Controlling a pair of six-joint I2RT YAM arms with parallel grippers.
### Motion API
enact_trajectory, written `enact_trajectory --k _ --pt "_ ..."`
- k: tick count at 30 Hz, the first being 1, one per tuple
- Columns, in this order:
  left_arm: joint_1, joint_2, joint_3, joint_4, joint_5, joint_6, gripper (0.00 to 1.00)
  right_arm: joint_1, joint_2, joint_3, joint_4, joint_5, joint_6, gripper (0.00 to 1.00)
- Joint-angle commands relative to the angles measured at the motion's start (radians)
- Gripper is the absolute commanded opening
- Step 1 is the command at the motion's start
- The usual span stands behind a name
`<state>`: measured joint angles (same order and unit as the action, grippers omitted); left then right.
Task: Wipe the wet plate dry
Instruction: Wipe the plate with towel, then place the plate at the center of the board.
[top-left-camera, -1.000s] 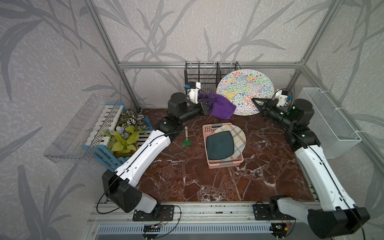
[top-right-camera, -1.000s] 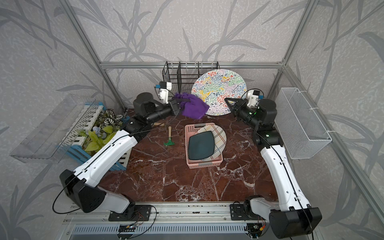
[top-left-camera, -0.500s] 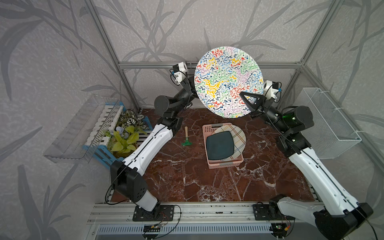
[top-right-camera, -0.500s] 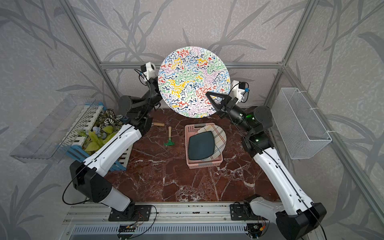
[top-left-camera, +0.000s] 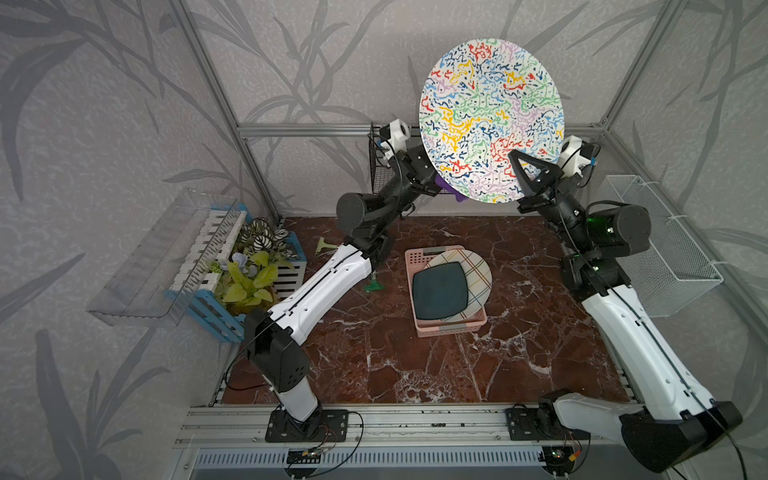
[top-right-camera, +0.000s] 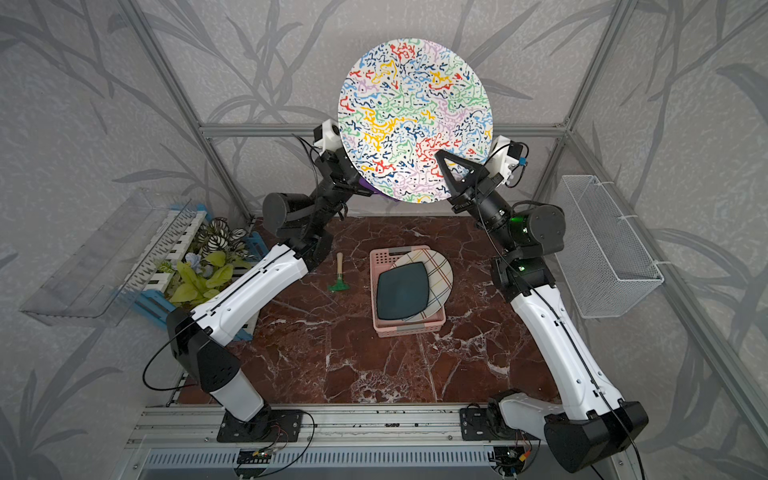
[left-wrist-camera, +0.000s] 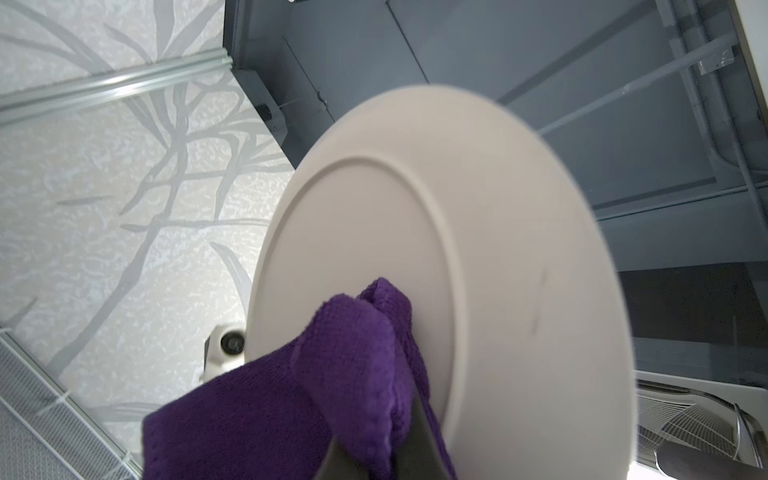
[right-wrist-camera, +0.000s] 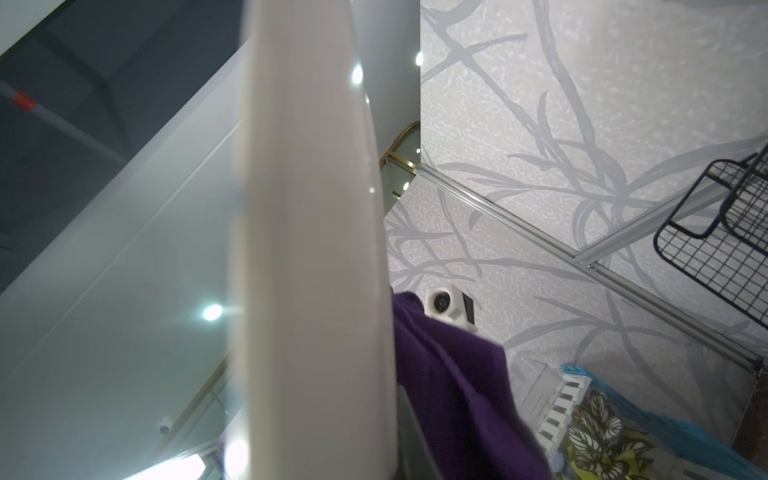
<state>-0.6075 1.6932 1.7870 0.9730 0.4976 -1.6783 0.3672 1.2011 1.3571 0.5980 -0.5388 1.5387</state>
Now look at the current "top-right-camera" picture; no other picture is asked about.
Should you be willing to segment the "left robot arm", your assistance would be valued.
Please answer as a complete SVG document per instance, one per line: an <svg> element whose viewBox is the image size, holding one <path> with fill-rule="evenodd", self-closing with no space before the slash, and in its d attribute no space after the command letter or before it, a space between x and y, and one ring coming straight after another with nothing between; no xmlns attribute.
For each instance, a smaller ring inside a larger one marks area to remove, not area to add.
<svg viewBox="0 0 768 480"><path fill-rule="evenodd" d="M264 227L278 243L254 267L192 311L167 318L175 360L236 421L252 423L267 403L227 348L242 327L284 289L315 270L331 253L327 224L347 213L354 195L365 195L360 174L343 149L325 150L313 162L321 175L309 195L271 193Z"/></svg>

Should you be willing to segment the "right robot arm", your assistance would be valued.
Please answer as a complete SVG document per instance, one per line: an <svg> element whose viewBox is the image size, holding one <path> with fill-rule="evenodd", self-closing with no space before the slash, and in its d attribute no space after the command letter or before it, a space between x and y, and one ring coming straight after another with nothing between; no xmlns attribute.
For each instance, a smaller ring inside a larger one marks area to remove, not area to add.
<svg viewBox="0 0 768 480"><path fill-rule="evenodd" d="M579 335L563 304L545 258L564 248L566 218L553 204L534 200L507 203L497 192L501 174L440 150L435 155L456 213L467 212L488 236L497 254L492 280L523 320L557 386L561 403L503 393L489 411L505 428L542 439L570 473L633 447L649 417L607 379Z"/></svg>

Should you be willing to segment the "colourful squiggle round plate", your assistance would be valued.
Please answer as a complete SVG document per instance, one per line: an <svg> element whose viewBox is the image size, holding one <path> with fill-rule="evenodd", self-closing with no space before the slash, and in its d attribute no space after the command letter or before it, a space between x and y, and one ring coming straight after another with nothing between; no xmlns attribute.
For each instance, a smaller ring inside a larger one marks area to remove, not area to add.
<svg viewBox="0 0 768 480"><path fill-rule="evenodd" d="M491 151L486 89L465 60L433 41L395 39L363 54L343 81L337 111L353 166L401 202L449 198L438 151L480 164Z"/></svg>

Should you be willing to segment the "purple microfiber cloth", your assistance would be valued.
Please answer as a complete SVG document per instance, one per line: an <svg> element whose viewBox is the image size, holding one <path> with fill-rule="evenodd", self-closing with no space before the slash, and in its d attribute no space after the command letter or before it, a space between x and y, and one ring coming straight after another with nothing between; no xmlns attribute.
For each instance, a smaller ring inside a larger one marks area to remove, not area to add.
<svg viewBox="0 0 768 480"><path fill-rule="evenodd" d="M359 184L366 188L367 190L371 191L373 194L376 195L383 195L383 192L378 190L376 187L374 187L370 182L368 182L363 176L359 178Z"/></svg>

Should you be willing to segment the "dark teal square plate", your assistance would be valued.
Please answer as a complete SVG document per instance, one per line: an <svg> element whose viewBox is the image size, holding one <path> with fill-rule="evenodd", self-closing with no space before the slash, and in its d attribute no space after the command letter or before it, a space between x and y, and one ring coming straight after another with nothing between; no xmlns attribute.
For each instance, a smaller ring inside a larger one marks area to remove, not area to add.
<svg viewBox="0 0 768 480"><path fill-rule="evenodd" d="M429 280L422 262L408 263L379 275L376 315L383 321L399 321L422 313L428 305Z"/></svg>

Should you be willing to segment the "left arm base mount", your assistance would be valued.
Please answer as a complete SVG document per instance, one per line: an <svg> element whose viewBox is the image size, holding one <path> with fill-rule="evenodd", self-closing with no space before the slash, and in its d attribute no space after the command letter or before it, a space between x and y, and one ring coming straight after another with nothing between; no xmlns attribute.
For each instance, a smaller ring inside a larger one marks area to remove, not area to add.
<svg viewBox="0 0 768 480"><path fill-rule="evenodd" d="M225 412L217 434L218 443L294 443L298 441L302 410L263 408L249 421Z"/></svg>

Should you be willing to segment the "white plaid striped plate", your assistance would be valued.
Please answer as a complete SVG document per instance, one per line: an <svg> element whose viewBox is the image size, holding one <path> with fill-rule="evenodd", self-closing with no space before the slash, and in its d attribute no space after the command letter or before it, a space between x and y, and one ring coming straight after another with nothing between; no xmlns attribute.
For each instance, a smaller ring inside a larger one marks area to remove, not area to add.
<svg viewBox="0 0 768 480"><path fill-rule="evenodd" d="M394 262L392 268L411 263L422 263L425 267L429 284L426 308L415 315L403 319L406 324L445 321L445 305L450 297L453 285L453 269L444 255L431 248L413 248Z"/></svg>

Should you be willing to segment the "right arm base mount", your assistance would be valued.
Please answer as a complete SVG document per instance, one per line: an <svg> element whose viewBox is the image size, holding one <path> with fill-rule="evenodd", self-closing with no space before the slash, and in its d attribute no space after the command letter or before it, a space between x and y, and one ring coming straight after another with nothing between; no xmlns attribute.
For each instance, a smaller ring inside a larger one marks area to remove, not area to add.
<svg viewBox="0 0 768 480"><path fill-rule="evenodd" d="M459 410L461 437L464 441L538 441L539 438L507 426L496 407L472 403Z"/></svg>

